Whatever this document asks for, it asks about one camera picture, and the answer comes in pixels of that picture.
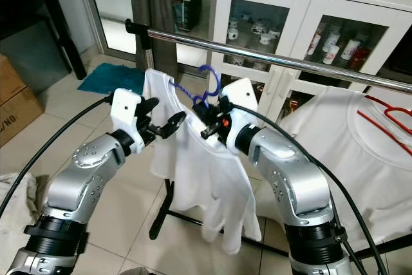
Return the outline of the blue clothes hanger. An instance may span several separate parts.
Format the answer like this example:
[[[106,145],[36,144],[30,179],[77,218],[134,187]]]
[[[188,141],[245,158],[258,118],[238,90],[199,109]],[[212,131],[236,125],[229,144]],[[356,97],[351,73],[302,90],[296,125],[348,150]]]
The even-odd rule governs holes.
[[[215,90],[213,91],[206,90],[202,93],[202,95],[193,95],[193,93],[189,92],[187,89],[185,89],[185,87],[181,86],[178,83],[174,83],[174,81],[172,80],[169,80],[169,84],[171,86],[174,86],[177,90],[182,91],[187,97],[189,97],[192,100],[194,106],[198,104],[202,104],[203,106],[206,106],[208,104],[207,98],[218,97],[221,89],[223,89],[223,83],[221,83],[220,81],[220,75],[218,74],[218,72],[214,69],[214,67],[210,65],[200,66],[198,67],[198,71],[200,72],[208,71],[212,74],[212,77],[214,77],[216,80]]]

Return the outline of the white t-shirt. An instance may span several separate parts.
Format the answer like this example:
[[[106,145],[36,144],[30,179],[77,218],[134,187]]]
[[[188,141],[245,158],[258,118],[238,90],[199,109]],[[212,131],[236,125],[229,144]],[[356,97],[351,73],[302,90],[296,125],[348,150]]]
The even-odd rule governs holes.
[[[388,125],[365,93],[327,87],[280,121],[344,184],[377,245],[412,234],[412,137],[389,137],[358,110]],[[412,111],[412,95],[373,96]],[[391,114],[412,129],[412,117]]]
[[[223,250],[236,254],[242,236],[256,242],[263,237],[247,172],[239,158],[217,137],[202,139],[200,133],[206,125],[180,102],[172,80],[170,75],[155,70],[144,75],[142,95],[159,100],[152,112],[153,123],[163,125],[174,114],[186,114],[172,136],[154,143],[150,172],[174,180],[174,210],[202,208],[204,240],[214,242],[219,231],[223,231]]]

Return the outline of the red clothes hanger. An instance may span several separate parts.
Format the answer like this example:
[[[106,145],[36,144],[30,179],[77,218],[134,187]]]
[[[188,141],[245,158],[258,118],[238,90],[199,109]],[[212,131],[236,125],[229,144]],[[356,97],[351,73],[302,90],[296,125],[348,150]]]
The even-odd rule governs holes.
[[[412,117],[412,111],[406,108],[394,107],[391,104],[388,104],[388,102],[384,102],[382,99],[378,99],[371,95],[365,95],[363,97],[370,101],[376,102],[376,104],[379,105],[377,111],[379,111],[379,113],[382,113],[382,115],[389,120],[389,123],[385,126],[383,123],[376,121],[373,117],[368,116],[368,114],[365,114],[361,110],[358,110],[358,114],[363,119],[366,119],[371,123],[371,125],[374,125],[374,127],[382,130],[383,133],[387,134],[389,137],[395,137],[395,134],[400,135],[401,133],[412,137],[412,129],[407,127],[403,122],[401,122],[391,114],[391,112],[401,112]]]

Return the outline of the teal bath mat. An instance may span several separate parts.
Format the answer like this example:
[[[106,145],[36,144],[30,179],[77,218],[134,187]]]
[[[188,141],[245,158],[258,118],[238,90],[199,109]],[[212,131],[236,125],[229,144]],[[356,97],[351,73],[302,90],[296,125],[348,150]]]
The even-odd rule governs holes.
[[[144,72],[129,66],[102,63],[95,67],[77,89],[109,95],[120,88],[142,93],[142,86],[144,86]]]

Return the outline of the black box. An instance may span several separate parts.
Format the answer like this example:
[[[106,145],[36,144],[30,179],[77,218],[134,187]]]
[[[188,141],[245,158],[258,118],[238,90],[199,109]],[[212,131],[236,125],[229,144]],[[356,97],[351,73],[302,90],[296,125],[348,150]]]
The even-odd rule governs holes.
[[[202,0],[171,0],[174,10],[174,25],[179,31],[190,32],[200,22]]]

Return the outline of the grey curtain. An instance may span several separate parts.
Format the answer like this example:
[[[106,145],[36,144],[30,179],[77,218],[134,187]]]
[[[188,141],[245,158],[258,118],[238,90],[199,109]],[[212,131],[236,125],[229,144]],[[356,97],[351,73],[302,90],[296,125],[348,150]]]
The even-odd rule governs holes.
[[[133,22],[150,26],[154,30],[172,33],[174,11],[171,0],[131,0]],[[153,62],[157,71],[178,78],[176,43],[153,39]]]

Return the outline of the white printed tumbler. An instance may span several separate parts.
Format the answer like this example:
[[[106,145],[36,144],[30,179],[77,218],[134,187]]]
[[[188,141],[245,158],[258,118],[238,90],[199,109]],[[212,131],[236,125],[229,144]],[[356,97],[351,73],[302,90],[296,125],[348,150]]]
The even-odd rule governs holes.
[[[356,50],[361,45],[361,43],[362,39],[355,38],[348,40],[348,42],[344,46],[344,51],[341,52],[341,59],[345,61],[350,60],[353,57],[354,52],[356,52]]]
[[[311,44],[309,48],[307,49],[307,54],[306,54],[307,57],[309,58],[315,57],[315,54],[317,54],[317,51],[321,50],[321,48],[319,48],[319,45],[321,44],[321,39],[322,39],[322,33],[315,32],[314,36],[312,37]]]
[[[339,38],[341,37],[341,30],[339,28],[333,28],[330,30],[324,44],[322,46],[323,52],[329,52],[332,50],[332,46],[336,46]]]

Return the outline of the brown cardboard box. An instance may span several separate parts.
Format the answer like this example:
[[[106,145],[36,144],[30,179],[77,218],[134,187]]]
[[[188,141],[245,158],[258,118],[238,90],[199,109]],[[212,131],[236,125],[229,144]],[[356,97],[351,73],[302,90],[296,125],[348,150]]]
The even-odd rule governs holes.
[[[0,55],[1,146],[44,113],[35,93],[18,75],[8,57]]]

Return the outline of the grey flat panel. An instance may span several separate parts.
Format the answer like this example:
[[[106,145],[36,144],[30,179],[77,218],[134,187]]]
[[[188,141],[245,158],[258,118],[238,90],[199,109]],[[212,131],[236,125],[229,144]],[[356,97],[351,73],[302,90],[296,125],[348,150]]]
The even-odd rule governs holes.
[[[0,51],[36,95],[70,74],[54,37],[51,24],[44,19],[25,19],[2,27]]]

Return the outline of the cream crumpled cloth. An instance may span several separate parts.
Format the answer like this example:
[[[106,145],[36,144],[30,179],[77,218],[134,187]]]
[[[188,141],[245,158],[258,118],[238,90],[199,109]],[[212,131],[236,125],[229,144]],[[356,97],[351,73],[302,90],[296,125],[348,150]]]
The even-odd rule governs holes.
[[[8,207],[1,218],[0,271],[8,272],[18,249],[28,242],[24,228],[35,221],[38,214],[35,205],[37,182],[32,175],[26,175],[13,193]]]

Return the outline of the black side table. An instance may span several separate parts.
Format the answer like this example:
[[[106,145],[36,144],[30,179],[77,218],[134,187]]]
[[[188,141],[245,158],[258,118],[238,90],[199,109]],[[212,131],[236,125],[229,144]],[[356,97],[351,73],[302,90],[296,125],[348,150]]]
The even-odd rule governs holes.
[[[64,63],[77,80],[86,78],[86,69],[79,49],[71,38],[70,26],[59,0],[0,0],[0,38],[6,39],[38,21],[47,22],[50,35],[64,52]]]

